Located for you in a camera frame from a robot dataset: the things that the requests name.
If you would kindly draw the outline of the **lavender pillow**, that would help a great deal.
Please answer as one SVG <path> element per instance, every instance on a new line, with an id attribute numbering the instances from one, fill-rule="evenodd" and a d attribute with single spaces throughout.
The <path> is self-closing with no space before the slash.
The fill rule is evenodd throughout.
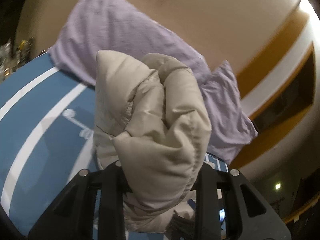
<path id="1" fill-rule="evenodd" d="M 207 151 L 229 165 L 258 132 L 242 109 L 238 83 L 228 61 L 202 74 L 198 84 L 212 126 Z"/>
<path id="2" fill-rule="evenodd" d="M 57 68 L 95 85 L 96 56 L 114 50 L 135 59 L 160 53 L 190 67 L 196 78 L 210 72 L 204 57 L 178 35 L 126 0 L 79 0 L 48 49 Z"/>

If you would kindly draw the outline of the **beige puffer jacket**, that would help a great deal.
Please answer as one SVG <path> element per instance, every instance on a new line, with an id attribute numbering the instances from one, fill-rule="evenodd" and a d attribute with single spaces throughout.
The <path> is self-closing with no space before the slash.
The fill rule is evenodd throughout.
<path id="1" fill-rule="evenodd" d="M 163 233 L 203 165 L 211 123 L 192 70 L 174 57 L 97 53 L 94 148 L 121 163 L 125 228 Z"/>

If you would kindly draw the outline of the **blue white striped bed sheet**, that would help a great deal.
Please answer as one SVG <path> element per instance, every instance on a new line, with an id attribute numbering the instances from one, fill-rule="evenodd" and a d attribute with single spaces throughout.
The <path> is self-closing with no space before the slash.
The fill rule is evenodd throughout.
<path id="1" fill-rule="evenodd" d="M 1 85 L 1 239 L 24 238 L 77 172 L 97 170 L 93 101 L 48 54 Z"/>

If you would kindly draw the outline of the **right lavender pillow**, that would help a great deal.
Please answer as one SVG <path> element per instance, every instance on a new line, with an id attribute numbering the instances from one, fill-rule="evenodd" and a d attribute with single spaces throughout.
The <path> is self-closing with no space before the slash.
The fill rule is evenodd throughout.
<path id="1" fill-rule="evenodd" d="M 202 74 L 198 84 L 212 126 L 207 151 L 229 165 L 258 132 L 242 109 L 238 83 L 228 61 Z"/>

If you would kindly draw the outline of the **left lavender pillow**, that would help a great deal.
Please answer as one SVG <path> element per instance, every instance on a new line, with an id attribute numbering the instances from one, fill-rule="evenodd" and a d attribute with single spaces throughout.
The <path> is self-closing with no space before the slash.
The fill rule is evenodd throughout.
<path id="1" fill-rule="evenodd" d="M 190 67 L 196 78 L 210 72 L 204 57 L 178 35 L 126 0 L 79 0 L 48 49 L 57 68 L 95 85 L 96 56 L 114 50 L 135 59 L 160 53 Z"/>

